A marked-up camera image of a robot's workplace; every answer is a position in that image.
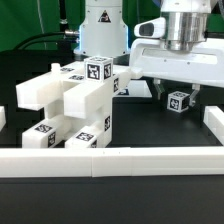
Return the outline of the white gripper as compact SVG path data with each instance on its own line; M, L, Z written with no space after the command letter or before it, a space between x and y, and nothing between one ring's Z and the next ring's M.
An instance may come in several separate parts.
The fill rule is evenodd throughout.
M194 107L201 85L224 88L224 40L208 38L185 52L167 50L160 40L138 38L131 47L129 66L154 78L158 99L165 92L161 79L191 83L189 106Z

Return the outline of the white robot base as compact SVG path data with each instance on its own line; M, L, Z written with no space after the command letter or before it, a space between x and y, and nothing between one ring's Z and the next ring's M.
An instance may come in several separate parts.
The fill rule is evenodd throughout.
M85 0L85 19L79 26L79 46L74 53L111 58L128 55L128 26L122 9L123 0Z

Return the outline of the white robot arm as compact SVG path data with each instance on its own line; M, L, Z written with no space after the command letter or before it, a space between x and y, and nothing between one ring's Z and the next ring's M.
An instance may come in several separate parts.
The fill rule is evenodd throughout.
M161 0L160 16L134 28L129 65L156 85L162 80L224 88L224 39L207 31L214 7L224 0Z

